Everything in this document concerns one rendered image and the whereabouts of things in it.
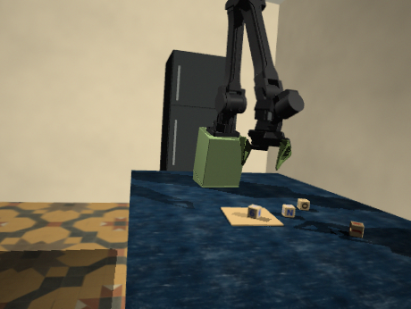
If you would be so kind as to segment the beige mat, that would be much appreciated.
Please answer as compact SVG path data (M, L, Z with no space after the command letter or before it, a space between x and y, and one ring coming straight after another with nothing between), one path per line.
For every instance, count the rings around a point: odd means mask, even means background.
M221 207L231 226L283 226L283 224L262 208L261 217L253 219L247 217L247 208Z

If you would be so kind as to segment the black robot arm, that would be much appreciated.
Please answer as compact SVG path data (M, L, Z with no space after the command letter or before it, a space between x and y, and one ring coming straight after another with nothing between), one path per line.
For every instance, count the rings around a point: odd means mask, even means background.
M217 119L213 127L206 127L214 137L239 138L240 135L233 122L234 115L245 112L247 108L246 90L240 85L244 24L254 66L255 129L281 131L283 119L287 120L304 109L304 101L297 90L283 91L274 68L262 15L265 7L265 0L228 0L225 4L228 36L223 88L218 87L214 102ZM241 92L229 93L233 90Z

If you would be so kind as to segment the beige letter block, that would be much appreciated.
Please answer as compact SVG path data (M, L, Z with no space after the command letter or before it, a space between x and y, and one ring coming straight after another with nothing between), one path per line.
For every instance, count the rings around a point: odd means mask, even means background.
M284 217L295 217L295 207L293 205L282 205L282 215Z
M309 210L310 202L307 199L299 199L298 200L298 209L299 210Z
M351 221L348 232L350 236L362 238L364 233L363 223Z
M261 217L262 206L251 205L247 208L247 217L258 219Z

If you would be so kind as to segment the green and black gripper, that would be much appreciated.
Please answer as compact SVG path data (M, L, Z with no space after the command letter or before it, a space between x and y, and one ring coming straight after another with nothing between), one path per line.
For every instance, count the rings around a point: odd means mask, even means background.
M279 147L280 149L275 167L276 171L278 171L281 165L291 156L290 140L289 138L285 138L284 132L282 131L250 129L248 131L248 136L251 137L251 145L246 137L239 137L242 166L244 166L251 149L268 151L269 146ZM245 154L244 149L246 149Z

